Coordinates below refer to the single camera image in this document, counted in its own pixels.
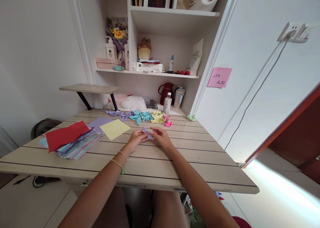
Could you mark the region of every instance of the leg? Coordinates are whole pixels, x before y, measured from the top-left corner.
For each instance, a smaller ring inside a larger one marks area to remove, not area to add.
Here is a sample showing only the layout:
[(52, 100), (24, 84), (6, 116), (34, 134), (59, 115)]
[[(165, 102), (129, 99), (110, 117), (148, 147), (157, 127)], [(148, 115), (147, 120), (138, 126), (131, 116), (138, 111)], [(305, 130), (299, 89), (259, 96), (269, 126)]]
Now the leg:
[(92, 227), (129, 228), (122, 187), (113, 188), (109, 199)]
[(151, 228), (188, 227), (178, 192), (155, 191)]
[(77, 94), (80, 96), (81, 100), (84, 102), (88, 110), (91, 110), (91, 106), (89, 105), (88, 101), (86, 100), (85, 96), (82, 92), (77, 92)]
[(113, 94), (110, 94), (110, 96), (111, 96), (111, 99), (112, 99), (112, 103), (113, 103), (113, 106), (114, 106), (114, 110), (117, 111), (117, 110), (118, 110), (118, 107), (117, 107), (116, 100), (114, 99), (114, 95), (113, 95)]

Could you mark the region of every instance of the electrical outlet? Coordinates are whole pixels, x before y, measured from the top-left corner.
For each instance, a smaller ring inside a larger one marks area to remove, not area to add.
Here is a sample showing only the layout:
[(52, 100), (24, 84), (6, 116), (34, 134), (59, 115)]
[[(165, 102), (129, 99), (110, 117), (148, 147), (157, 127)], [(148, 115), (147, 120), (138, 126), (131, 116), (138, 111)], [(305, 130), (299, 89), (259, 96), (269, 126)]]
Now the electrical outlet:
[(296, 33), (300, 30), (301, 26), (302, 26), (302, 24), (298, 24), (298, 23), (287, 23), (286, 26), (284, 27), (284, 29), (282, 30), (280, 36), (278, 37), (277, 41), (278, 42), (285, 41), (287, 34), (290, 33), (291, 31), (293, 31), (294, 34), (288, 40), (288, 42), (291, 42), (293, 40), (293, 36), (296, 35)]
[(297, 31), (296, 35), (293, 37), (293, 43), (305, 43), (310, 38), (310, 33), (313, 28), (317, 25), (315, 24), (303, 24), (299, 31)]

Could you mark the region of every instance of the table plank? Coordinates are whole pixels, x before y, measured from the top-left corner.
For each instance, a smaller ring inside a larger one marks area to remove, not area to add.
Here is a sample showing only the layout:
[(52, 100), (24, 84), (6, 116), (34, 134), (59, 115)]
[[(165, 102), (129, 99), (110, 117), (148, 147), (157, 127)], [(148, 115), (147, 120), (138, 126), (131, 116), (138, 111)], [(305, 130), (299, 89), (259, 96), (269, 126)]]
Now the table plank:
[(86, 92), (86, 93), (103, 93), (112, 94), (119, 87), (104, 86), (104, 85), (91, 85), (91, 84), (74, 84), (65, 87), (60, 87), (60, 90), (75, 91), (75, 92)]
[[(64, 128), (64, 127), (67, 127), (73, 123), (74, 122), (65, 121), (65, 122), (57, 125), (56, 128)], [(132, 134), (132, 132), (138, 130), (139, 128), (140, 127), (131, 127), (129, 130), (125, 131), (124, 134)], [(215, 139), (210, 134), (193, 133), (193, 132), (180, 132), (180, 131), (171, 131), (171, 130), (167, 130), (167, 133), (170, 138), (215, 142)]]
[[(129, 141), (130, 136), (131, 136), (131, 134), (122, 134), (111, 141), (111, 140), (109, 140), (109, 138), (106, 135), (104, 135), (100, 141), (126, 144)], [(218, 148), (218, 147), (221, 148), (221, 146), (217, 142), (214, 142), (214, 141), (199, 141), (199, 140), (192, 140), (192, 139), (188, 140), (188, 139), (175, 139), (175, 138), (170, 138), (170, 140), (176, 148), (180, 148), (180, 149), (211, 151), (214, 146), (216, 148)], [(143, 144), (144, 145), (151, 145), (151, 146), (160, 146), (160, 144), (154, 140), (147, 140), (147, 141), (143, 142)]]
[[(107, 114), (106, 111), (103, 109), (99, 109), (99, 113), (91, 112), (92, 110), (82, 111), (75, 116), (98, 118), (98, 117), (105, 117), (104, 115), (108, 115), (110, 117), (113, 117), (113, 116)], [(179, 125), (202, 127), (202, 125), (199, 122), (190, 121), (185, 116), (171, 116), (170, 121), (172, 121), (172, 123), (176, 123), (176, 121), (177, 121), (177, 124), (179, 124)]]
[[(20, 147), (1, 158), (0, 162), (12, 162), (14, 160), (16, 164), (99, 172), (114, 157), (113, 155), (85, 154), (80, 160), (67, 160), (60, 158), (55, 152), (49, 154), (47, 152), (46, 149)], [(256, 186), (240, 167), (190, 164), (208, 183)], [(130, 157), (127, 162), (126, 175), (180, 179), (172, 161), (136, 157)]]
[[(42, 175), (46, 177), (72, 178), (72, 179), (88, 179), (92, 180), (98, 174), (94, 171), (82, 171), (75, 169), (63, 169), (45, 166), (32, 166), (13, 163), (4, 163), (0, 159), (0, 170), (6, 173), (28, 175)], [(118, 186), (136, 187), (143, 189), (165, 190), (165, 191), (182, 191), (185, 192), (181, 180), (146, 177), (146, 176), (130, 176), (121, 175), (117, 181)], [(259, 188), (256, 186), (239, 186), (232, 184), (208, 183), (215, 191), (220, 192), (237, 192), (244, 194), (257, 194)]]
[[(88, 124), (94, 121), (96, 118), (90, 118), (90, 117), (79, 117), (79, 116), (73, 116), (67, 119), (69, 122), (77, 122), (82, 120), (84, 123)], [(151, 123), (151, 122), (141, 122), (140, 125), (137, 126), (137, 122), (133, 121), (131, 119), (127, 119), (124, 122), (127, 126), (130, 127), (137, 127), (137, 128), (142, 128), (143, 126), (146, 128), (150, 127), (160, 127), (164, 130), (172, 130), (172, 131), (182, 131), (182, 132), (193, 132), (193, 133), (203, 133), (203, 134), (208, 134), (205, 128), (203, 127), (195, 127), (195, 126), (182, 126), (182, 125), (175, 125), (174, 121), (172, 122), (173, 124), (171, 127), (166, 127), (164, 123)]]
[[(39, 148), (44, 149), (39, 145), (39, 140), (34, 139), (23, 147), (29, 148)], [(119, 150), (124, 146), (121, 143), (113, 142), (97, 142), (94, 144), (87, 153), (91, 154), (104, 154), (104, 155), (116, 155)], [(184, 158), (191, 163), (204, 163), (204, 164), (217, 164), (217, 165), (230, 165), (237, 166), (237, 164), (231, 159), (231, 157), (223, 152), (213, 152), (213, 151), (199, 151), (199, 150), (188, 150), (188, 149), (177, 149)], [(132, 157), (138, 158), (150, 158), (158, 160), (171, 160), (170, 157), (164, 153), (162, 147), (159, 146), (149, 146), (149, 145), (138, 145), (137, 150), (132, 153)]]

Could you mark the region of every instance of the red paper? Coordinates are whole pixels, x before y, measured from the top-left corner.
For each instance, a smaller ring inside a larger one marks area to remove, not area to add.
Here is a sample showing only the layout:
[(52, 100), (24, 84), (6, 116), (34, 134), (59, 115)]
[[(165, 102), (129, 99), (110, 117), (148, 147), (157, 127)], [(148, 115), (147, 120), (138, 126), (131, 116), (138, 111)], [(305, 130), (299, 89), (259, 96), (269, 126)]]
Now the red paper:
[(49, 153), (55, 151), (62, 145), (74, 142), (80, 135), (88, 132), (90, 129), (83, 121), (78, 121), (66, 128), (61, 128), (55, 131), (46, 133)]
[(207, 87), (224, 88), (227, 85), (231, 71), (231, 68), (214, 67)]

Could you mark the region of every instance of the hand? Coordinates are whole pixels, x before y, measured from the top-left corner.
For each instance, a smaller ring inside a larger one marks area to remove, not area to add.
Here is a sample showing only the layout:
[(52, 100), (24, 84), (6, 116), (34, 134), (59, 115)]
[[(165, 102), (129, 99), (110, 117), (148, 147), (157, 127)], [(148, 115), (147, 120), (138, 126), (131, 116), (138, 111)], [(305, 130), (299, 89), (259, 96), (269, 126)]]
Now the hand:
[(130, 147), (131, 152), (134, 152), (138, 146), (138, 144), (145, 142), (148, 140), (148, 132), (144, 133), (142, 130), (136, 130), (132, 132), (129, 141), (126, 146)]
[(168, 149), (171, 147), (174, 147), (174, 145), (172, 144), (170, 137), (168, 135), (168, 133), (159, 128), (159, 127), (151, 127), (150, 129), (152, 129), (153, 131), (151, 132), (152, 136), (159, 141), (159, 143), (161, 144), (161, 146), (164, 149)]

